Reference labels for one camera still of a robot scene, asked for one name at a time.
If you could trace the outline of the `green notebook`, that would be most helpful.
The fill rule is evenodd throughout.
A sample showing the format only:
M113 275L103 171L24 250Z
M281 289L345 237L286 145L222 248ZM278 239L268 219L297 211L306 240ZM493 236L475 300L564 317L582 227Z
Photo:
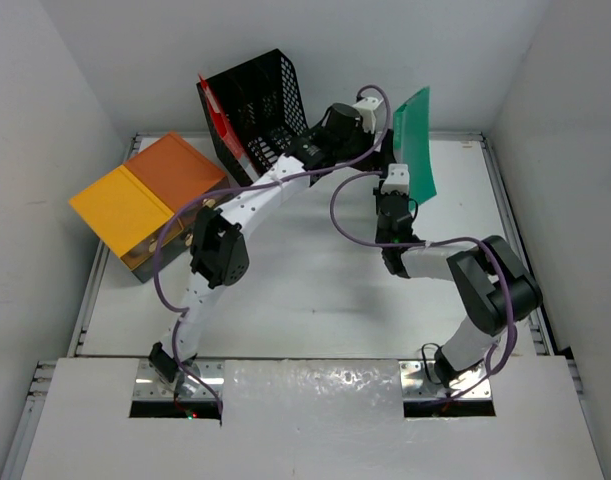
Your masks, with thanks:
M430 87L418 90L393 115L393 150L408 166L410 197L418 204L436 196L429 142Z

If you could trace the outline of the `red notebook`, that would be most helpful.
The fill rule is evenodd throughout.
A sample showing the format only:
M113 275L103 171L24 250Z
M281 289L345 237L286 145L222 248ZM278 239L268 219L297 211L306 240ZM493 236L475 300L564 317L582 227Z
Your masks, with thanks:
M218 159L234 180L249 186L260 178L209 83L199 77L197 90Z

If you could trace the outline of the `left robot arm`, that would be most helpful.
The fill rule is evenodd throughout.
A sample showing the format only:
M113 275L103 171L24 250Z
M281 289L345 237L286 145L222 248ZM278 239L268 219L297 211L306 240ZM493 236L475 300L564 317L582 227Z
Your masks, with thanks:
M216 207L194 202L199 210L190 245L188 284L179 306L161 301L177 319L149 354L162 380L173 382L197 354L216 303L249 268L246 242L256 228L321 177L367 159L385 139L390 122L386 99L363 97L353 105L334 103L314 127L292 138L251 186L225 190L225 202Z

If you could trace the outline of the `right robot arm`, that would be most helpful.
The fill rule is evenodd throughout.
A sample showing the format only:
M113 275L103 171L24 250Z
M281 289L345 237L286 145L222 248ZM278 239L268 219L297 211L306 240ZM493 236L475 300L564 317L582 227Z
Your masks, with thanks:
M538 309L542 291L533 275L504 238L492 235L480 246L464 249L454 244L413 249L420 238L413 233L415 213L409 197L373 189L376 203L376 243L390 274L405 278L451 281L466 316L456 333L434 355L434 375L447 388L458 375L477 366L508 326L507 310L518 322ZM391 248L383 245L391 243Z

